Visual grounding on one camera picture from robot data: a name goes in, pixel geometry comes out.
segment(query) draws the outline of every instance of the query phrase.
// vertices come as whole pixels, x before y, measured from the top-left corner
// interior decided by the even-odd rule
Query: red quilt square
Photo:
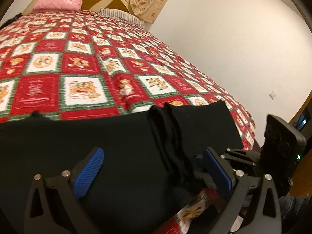
[[[181,94],[198,94],[198,92],[182,78],[162,75]]]
[[[10,54],[13,52],[15,47],[1,48],[0,49],[0,61],[4,60],[7,57],[10,57]]]
[[[80,41],[80,42],[84,42],[84,43],[91,42],[90,35],[73,33],[73,32],[69,33],[68,40]]]
[[[102,109],[63,112],[60,114],[60,117],[62,120],[76,120],[76,119],[104,118],[117,115],[119,115],[117,107],[108,107]]]
[[[153,102],[159,107],[163,107],[166,102],[174,106],[189,105],[189,103],[182,96],[170,96],[154,99]]]
[[[101,56],[102,59],[107,59],[109,57],[119,57],[116,49],[111,46],[98,46],[93,44],[94,50],[97,54]]]
[[[41,40],[35,52],[62,52],[65,45],[66,40]]]
[[[63,54],[61,72],[65,74],[101,74],[95,56],[76,53]]]
[[[0,118],[0,123],[7,122],[8,119],[9,119],[8,117],[2,117]]]
[[[121,106],[128,110],[130,105],[149,100],[149,96],[140,83],[130,74],[117,74],[112,78],[115,88],[119,90],[118,96]]]
[[[154,63],[157,63],[157,64],[161,64],[163,65],[159,60],[156,60],[154,57],[152,57],[150,54],[145,54],[145,53],[142,53],[140,52],[139,56],[147,61],[147,62],[154,62]]]
[[[130,72],[134,74],[159,74],[151,65],[145,61],[123,59],[123,63]]]
[[[219,101],[215,96],[211,94],[202,94],[202,96],[209,102],[209,103],[215,103]]]
[[[110,38],[107,38],[108,39],[108,41],[112,44],[112,46],[114,46],[114,47],[125,47],[125,48],[131,48],[131,49],[133,49],[133,46],[132,45],[130,45],[129,43],[127,43],[127,42],[123,42],[123,41],[116,41],[116,40],[112,40],[112,39],[110,39]]]
[[[58,111],[59,75],[23,76],[13,99],[10,115],[21,115],[38,110],[41,113]]]
[[[23,72],[30,55],[31,54],[24,54],[6,60],[0,69],[0,80],[19,76]]]
[[[46,35],[46,32],[39,32],[34,34],[27,34],[26,38],[23,39],[22,43],[39,41]]]

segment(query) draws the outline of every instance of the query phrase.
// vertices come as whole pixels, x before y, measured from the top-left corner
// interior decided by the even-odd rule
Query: metal screw
[[[41,175],[40,175],[40,174],[36,174],[36,175],[34,176],[34,180],[39,180],[39,179],[41,179]]]
[[[65,170],[62,172],[63,177],[68,177],[70,174],[71,174],[71,172],[69,170]]]
[[[271,180],[272,179],[272,176],[270,174],[266,174],[266,175],[264,175],[264,177],[266,178],[266,180]]]
[[[238,177],[243,177],[244,176],[244,172],[242,170],[237,170],[235,172],[235,174],[238,176]]]

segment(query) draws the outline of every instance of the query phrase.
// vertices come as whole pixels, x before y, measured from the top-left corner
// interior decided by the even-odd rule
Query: white quilt square
[[[94,27],[89,27],[89,30],[91,30],[91,31],[96,31],[96,32],[98,32],[98,33],[102,33],[99,29],[94,28]]]
[[[124,34],[124,33],[122,33],[122,32],[118,32],[118,34],[119,34],[120,36],[126,38],[126,39],[131,39],[130,36],[128,36],[127,34]]]
[[[202,96],[199,97],[188,97],[193,105],[209,105],[207,100],[205,100]]]
[[[122,37],[118,36],[118,35],[113,35],[113,34],[107,34],[107,36],[112,39],[112,40],[116,40],[116,41],[124,41],[122,39]]]
[[[1,34],[0,35],[0,42],[6,40],[8,37],[9,37],[9,35]]]
[[[191,75],[195,75],[192,71],[190,71],[188,68],[181,66],[180,68],[182,68],[186,73],[191,74]]]
[[[176,92],[176,90],[161,76],[147,75],[139,76],[138,78],[152,95]]]
[[[0,49],[4,48],[4,47],[11,47],[11,46],[15,46],[17,44],[20,44],[21,41],[25,38],[25,36],[20,36],[20,37],[16,37],[16,38],[11,38],[9,40],[5,40],[4,42],[2,42],[0,44]]]
[[[0,112],[7,110],[14,84],[15,80],[0,83]]]
[[[247,121],[246,117],[244,116],[244,114],[241,112],[241,110],[240,110],[240,109],[237,109],[236,111],[237,111],[238,115],[241,117],[241,119],[243,120],[243,122],[244,122],[245,124],[247,124],[248,121]]]
[[[73,22],[72,26],[74,26],[74,27],[84,27],[85,24],[84,23]]]
[[[33,34],[35,34],[35,33],[42,33],[42,32],[48,32],[50,30],[51,30],[51,28],[44,28],[44,29],[34,30],[32,33]]]
[[[204,87],[200,86],[198,83],[185,79],[191,86],[193,86],[198,92],[208,92]]]
[[[34,54],[25,72],[56,71],[59,64],[59,57],[60,55],[56,53]]]
[[[66,39],[67,33],[66,32],[49,32],[45,36],[47,40],[64,40]]]
[[[145,49],[145,47],[141,45],[131,44],[136,50],[141,51],[142,53],[149,54],[148,51]]]
[[[89,44],[81,43],[78,41],[68,41],[67,49],[73,52],[92,54],[91,47]]]
[[[97,36],[92,36],[92,39],[98,46],[110,46],[110,42],[108,40],[98,38]]]
[[[56,23],[49,23],[44,25],[44,27],[55,27],[57,24]]]
[[[113,31],[113,28],[109,26],[100,26],[101,29],[106,30],[106,31]]]
[[[36,42],[23,43],[15,48],[11,56],[29,54],[35,49]]]
[[[141,58],[138,56],[138,54],[130,48],[122,48],[122,47],[117,47],[118,51],[120,52],[122,57],[127,57],[127,58],[133,58],[137,60],[141,60]]]
[[[71,29],[71,32],[88,35],[87,31],[82,30],[82,29],[77,29],[77,28]]]
[[[108,75],[111,75],[116,71],[127,72],[119,59],[109,58],[107,60],[104,60],[103,66],[107,71]]]
[[[65,77],[65,104],[94,105],[107,102],[101,82],[93,77]]]
[[[174,72],[169,70],[166,66],[150,63],[159,73],[166,75],[176,75]]]

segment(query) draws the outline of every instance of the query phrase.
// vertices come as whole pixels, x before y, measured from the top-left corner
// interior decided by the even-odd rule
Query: wall outlet
[[[276,97],[276,93],[274,91],[272,91],[270,94],[269,94],[270,98],[273,100],[275,99]]]

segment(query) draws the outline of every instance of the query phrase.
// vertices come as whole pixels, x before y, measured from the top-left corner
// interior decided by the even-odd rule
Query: red and white checkered quilt
[[[29,14],[0,31],[0,121],[127,114],[152,105],[227,104],[251,149],[251,115],[212,79],[137,26],[93,12]]]

